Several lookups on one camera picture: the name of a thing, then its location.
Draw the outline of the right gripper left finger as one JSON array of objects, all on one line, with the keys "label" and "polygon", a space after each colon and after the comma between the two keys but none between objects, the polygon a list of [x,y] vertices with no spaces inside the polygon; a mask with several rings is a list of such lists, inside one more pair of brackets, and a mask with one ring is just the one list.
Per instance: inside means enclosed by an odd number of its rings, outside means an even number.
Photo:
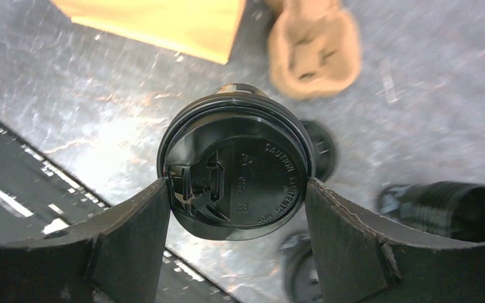
[{"label": "right gripper left finger", "polygon": [[64,230],[0,244],[0,302],[155,302],[169,214],[158,179]]}]

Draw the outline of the brown paper bag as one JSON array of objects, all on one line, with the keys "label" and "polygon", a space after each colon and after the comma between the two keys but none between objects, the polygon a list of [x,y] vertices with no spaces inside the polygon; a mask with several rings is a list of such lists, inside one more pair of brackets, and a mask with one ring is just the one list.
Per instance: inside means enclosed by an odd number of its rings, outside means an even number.
[{"label": "brown paper bag", "polygon": [[245,1],[53,2],[73,23],[227,64]]}]

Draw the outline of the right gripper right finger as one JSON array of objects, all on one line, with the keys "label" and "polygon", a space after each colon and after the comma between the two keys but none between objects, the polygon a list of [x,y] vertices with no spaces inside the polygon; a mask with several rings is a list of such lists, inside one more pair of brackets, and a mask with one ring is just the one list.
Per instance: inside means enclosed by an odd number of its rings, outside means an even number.
[{"label": "right gripper right finger", "polygon": [[305,210],[324,302],[485,302],[485,242],[399,224],[315,178]]}]

